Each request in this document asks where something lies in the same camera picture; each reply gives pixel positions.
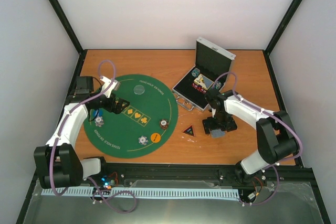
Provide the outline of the blue card deck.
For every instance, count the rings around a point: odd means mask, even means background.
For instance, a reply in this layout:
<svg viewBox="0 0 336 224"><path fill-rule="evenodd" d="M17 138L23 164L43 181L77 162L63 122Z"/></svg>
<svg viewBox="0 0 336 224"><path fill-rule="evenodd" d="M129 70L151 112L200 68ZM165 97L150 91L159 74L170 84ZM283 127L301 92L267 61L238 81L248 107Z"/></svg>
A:
<svg viewBox="0 0 336 224"><path fill-rule="evenodd" d="M211 130L210 135L212 138L220 138L225 135L225 131L222 131L221 129Z"/></svg>

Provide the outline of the small blue blind button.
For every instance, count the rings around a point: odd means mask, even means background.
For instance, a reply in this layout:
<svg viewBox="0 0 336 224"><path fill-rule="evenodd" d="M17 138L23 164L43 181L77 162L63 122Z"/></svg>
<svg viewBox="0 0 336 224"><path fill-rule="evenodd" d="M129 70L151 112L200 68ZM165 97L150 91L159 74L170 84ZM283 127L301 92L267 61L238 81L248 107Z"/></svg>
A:
<svg viewBox="0 0 336 224"><path fill-rule="evenodd" d="M92 120L94 120L96 117L102 116L102 111L101 110L94 110L92 114Z"/></svg>

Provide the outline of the clear acrylic dealer button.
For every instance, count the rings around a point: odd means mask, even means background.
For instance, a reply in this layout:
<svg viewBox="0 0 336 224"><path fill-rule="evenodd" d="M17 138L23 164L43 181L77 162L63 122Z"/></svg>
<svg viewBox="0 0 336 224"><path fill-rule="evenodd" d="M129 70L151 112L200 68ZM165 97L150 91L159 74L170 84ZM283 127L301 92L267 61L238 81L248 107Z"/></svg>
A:
<svg viewBox="0 0 336 224"><path fill-rule="evenodd" d="M133 88L133 92L136 95L142 95L145 92L145 87L141 84L138 84Z"/></svg>

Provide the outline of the black triangular button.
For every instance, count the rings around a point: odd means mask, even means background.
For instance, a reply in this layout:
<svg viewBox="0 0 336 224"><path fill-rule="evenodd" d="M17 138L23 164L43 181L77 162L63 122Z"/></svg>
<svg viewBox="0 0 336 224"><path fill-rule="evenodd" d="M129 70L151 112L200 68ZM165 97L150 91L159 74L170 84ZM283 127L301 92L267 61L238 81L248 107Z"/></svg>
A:
<svg viewBox="0 0 336 224"><path fill-rule="evenodd" d="M194 131L193 124L189 125L186 129L184 129L183 133L186 134L186 135L194 137L195 136L195 131Z"/></svg>

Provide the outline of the orange big blind button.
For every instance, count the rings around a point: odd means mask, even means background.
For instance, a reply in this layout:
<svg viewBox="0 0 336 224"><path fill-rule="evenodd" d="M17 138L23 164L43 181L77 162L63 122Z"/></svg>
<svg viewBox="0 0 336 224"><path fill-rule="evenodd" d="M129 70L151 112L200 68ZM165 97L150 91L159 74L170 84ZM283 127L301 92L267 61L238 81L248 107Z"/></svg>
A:
<svg viewBox="0 0 336 224"><path fill-rule="evenodd" d="M159 133L153 133L150 136L150 139L151 139L152 143L158 143L161 140L161 135Z"/></svg>

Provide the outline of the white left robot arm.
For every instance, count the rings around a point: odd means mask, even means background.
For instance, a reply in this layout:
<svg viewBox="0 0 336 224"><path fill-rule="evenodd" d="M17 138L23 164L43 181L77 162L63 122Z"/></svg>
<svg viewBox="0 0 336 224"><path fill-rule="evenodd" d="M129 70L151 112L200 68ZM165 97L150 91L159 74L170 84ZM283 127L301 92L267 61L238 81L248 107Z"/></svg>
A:
<svg viewBox="0 0 336 224"><path fill-rule="evenodd" d="M77 77L76 87L66 97L61 120L44 146L34 150L36 173L43 189L79 186L91 176L97 183L108 180L103 157L80 160L75 152L79 131L92 110L120 114L130 103L113 93L120 82L101 76L103 85L95 90L93 77Z"/></svg>

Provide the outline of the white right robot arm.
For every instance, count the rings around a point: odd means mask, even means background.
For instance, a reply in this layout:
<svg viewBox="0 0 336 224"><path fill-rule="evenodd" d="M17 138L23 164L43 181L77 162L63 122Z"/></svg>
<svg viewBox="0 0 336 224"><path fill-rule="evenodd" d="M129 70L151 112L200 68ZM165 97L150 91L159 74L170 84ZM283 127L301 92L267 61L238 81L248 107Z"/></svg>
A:
<svg viewBox="0 0 336 224"><path fill-rule="evenodd" d="M205 93L205 100L212 111L212 116L202 121L205 134L223 136L226 132L237 130L234 116L256 130L257 150L235 165L236 180L240 184L247 183L260 170L301 150L298 135L285 111L265 110L232 90L220 93L210 89Z"/></svg>

